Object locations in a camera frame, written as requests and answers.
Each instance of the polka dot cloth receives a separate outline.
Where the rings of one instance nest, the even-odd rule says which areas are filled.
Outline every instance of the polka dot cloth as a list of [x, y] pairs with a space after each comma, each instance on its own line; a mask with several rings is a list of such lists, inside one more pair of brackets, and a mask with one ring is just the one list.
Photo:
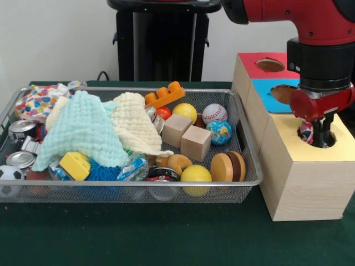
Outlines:
[[31, 92], [16, 103], [16, 117], [44, 124], [60, 96], [72, 97], [69, 89], [61, 83], [52, 86], [32, 85]]

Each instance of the metal can lid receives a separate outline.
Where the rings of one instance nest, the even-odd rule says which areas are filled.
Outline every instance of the metal can lid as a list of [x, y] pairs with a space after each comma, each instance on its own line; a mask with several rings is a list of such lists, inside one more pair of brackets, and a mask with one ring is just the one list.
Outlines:
[[28, 151], [18, 151], [6, 159], [7, 165], [17, 166], [20, 169], [28, 168], [34, 164], [36, 157]]
[[18, 120], [12, 123], [9, 127], [9, 131], [14, 133], [21, 133], [31, 130], [36, 126], [35, 122], [29, 120]]

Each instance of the black stand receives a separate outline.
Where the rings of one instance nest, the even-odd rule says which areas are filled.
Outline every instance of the black stand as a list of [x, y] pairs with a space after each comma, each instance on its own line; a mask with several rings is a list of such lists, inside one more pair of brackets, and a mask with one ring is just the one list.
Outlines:
[[118, 10], [120, 80], [201, 81], [209, 19], [219, 1], [108, 0]]

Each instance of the yellow lego block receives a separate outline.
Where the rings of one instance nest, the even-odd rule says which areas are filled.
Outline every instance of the yellow lego block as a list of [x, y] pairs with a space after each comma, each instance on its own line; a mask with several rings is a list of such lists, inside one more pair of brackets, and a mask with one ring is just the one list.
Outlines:
[[60, 167], [74, 180], [83, 181], [90, 173], [89, 159], [80, 152], [67, 152], [59, 162]]

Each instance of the metal tray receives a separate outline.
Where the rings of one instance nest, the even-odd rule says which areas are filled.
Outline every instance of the metal tray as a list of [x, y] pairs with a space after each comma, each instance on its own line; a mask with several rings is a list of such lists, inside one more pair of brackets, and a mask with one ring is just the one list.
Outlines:
[[[125, 91], [146, 95], [152, 89], [143, 88], [79, 88], [109, 101]], [[4, 186], [20, 187], [19, 193], [13, 197], [0, 197], [0, 202], [69, 202], [69, 203], [241, 203], [253, 186], [261, 183], [263, 174], [255, 152], [251, 131], [247, 124], [239, 96], [231, 90], [224, 89], [185, 89], [186, 96], [168, 107], [173, 109], [179, 103], [191, 103], [201, 113], [208, 104], [223, 105], [229, 113], [228, 122], [235, 132], [231, 140], [223, 146], [212, 146], [201, 164], [210, 169], [213, 156], [219, 152], [238, 151], [246, 162], [246, 178], [243, 182], [105, 182], [105, 181], [4, 181], [0, 180], [0, 190]], [[18, 90], [0, 115], [0, 165], [4, 165], [6, 156], [15, 152], [16, 146], [11, 144], [7, 134], [9, 125], [16, 121], [14, 105], [20, 97], [29, 92], [29, 88]], [[163, 150], [176, 153], [179, 150], [163, 144]], [[184, 192], [186, 187], [198, 193], [208, 187], [208, 193], [201, 197], [192, 197]], [[153, 197], [152, 190], [160, 193], [176, 194], [170, 200]]]

